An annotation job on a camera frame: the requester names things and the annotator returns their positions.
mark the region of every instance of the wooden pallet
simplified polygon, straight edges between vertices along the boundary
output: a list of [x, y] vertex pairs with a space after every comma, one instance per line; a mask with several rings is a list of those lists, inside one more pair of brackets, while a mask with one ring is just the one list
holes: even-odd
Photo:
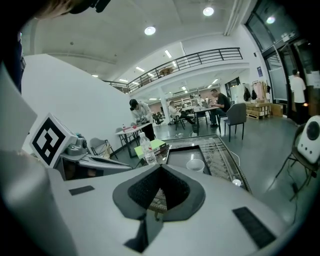
[[270, 114], [266, 114], [266, 115], [254, 115], [254, 114], [246, 114], [247, 117], [249, 118], [253, 118], [255, 120], [261, 120], [261, 119], [264, 119], [264, 118], [269, 118], [270, 117]]

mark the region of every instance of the white speaker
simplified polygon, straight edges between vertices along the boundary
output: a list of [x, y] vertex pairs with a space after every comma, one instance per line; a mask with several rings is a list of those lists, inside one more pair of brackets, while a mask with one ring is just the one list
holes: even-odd
[[318, 161], [320, 156], [320, 115], [311, 117], [301, 134], [298, 151], [311, 164]]

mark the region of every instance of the laptop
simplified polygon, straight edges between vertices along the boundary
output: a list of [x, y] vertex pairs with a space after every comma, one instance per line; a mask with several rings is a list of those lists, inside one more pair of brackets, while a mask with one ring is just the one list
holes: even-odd
[[205, 108], [210, 108], [210, 106], [208, 105], [208, 103], [206, 101], [202, 101], [202, 106]]

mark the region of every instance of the white table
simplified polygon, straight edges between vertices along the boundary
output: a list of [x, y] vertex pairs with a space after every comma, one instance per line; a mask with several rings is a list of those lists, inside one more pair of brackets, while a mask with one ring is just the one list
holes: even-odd
[[121, 131], [115, 133], [115, 135], [119, 135], [119, 136], [122, 136], [122, 135], [123, 135], [123, 136], [124, 136], [124, 141], [125, 141], [126, 147], [127, 147], [127, 149], [128, 149], [130, 158], [135, 157], [135, 155], [131, 154], [131, 149], [130, 149], [130, 145], [129, 145], [129, 142], [128, 142], [128, 137], [127, 137], [127, 135], [128, 135], [128, 134], [134, 134], [134, 133], [140, 131], [142, 128], [145, 128], [145, 127], [148, 126], [148, 125], [152, 125], [152, 123], [151, 123], [151, 122], [147, 122], [147, 123], [144, 123], [144, 124], [142, 124], [142, 125], [137, 126], [135, 129], [132, 128], [132, 129], [126, 130], [126, 131], [121, 130]]

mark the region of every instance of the column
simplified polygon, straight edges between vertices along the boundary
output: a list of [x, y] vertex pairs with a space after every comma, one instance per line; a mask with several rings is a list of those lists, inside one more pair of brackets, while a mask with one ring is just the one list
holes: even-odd
[[170, 115], [169, 115], [168, 105], [167, 105], [167, 101], [166, 101], [166, 96], [165, 96], [165, 93], [161, 87], [158, 87], [158, 92], [159, 92], [159, 97], [161, 99], [163, 113], [165, 116], [165, 120], [163, 120], [163, 124], [168, 124], [170, 122]]

